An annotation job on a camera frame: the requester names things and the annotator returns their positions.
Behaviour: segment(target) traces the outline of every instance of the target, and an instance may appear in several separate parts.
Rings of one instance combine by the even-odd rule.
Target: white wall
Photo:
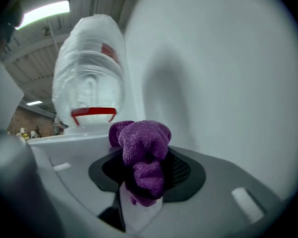
[[[278,0],[139,0],[126,47],[138,119],[293,194],[298,28]]]

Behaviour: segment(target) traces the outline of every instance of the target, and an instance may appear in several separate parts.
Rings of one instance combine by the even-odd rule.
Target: ceiling light
[[[16,29],[20,29],[23,26],[31,24],[34,21],[37,21],[41,18],[46,18],[49,16],[57,15],[60,13],[65,13],[70,11],[70,3],[69,1],[55,2],[52,4],[45,5],[43,7],[34,9],[23,16],[23,21],[19,27]]]
[[[27,103],[28,106],[36,105],[42,103],[41,101],[34,101],[34,102],[29,102]]]

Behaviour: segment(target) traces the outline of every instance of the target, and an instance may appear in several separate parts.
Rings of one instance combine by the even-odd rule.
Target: small white tab
[[[64,170],[64,169],[68,169],[70,167],[71,167],[71,165],[69,163],[63,163],[63,164],[54,166],[53,168],[54,168],[55,172],[58,172],[58,171],[61,171],[61,170]]]
[[[250,223],[255,223],[264,217],[264,212],[254,202],[245,188],[236,188],[232,191],[235,201],[247,216]]]

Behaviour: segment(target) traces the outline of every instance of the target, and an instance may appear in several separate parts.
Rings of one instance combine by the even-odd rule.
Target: purple microfiber towel
[[[110,144],[123,147],[123,163],[132,167],[137,186],[156,199],[163,195],[160,161],[167,155],[170,139],[169,128],[151,120],[116,122],[109,129]],[[131,194],[132,203],[136,203],[134,196]]]

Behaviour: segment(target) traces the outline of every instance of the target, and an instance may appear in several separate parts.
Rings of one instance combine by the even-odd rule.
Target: red label
[[[104,55],[107,55],[108,57],[112,58],[117,64],[120,65],[119,61],[118,61],[118,57],[116,52],[113,50],[112,47],[108,46],[107,44],[103,43],[102,47],[101,47],[101,52]]]

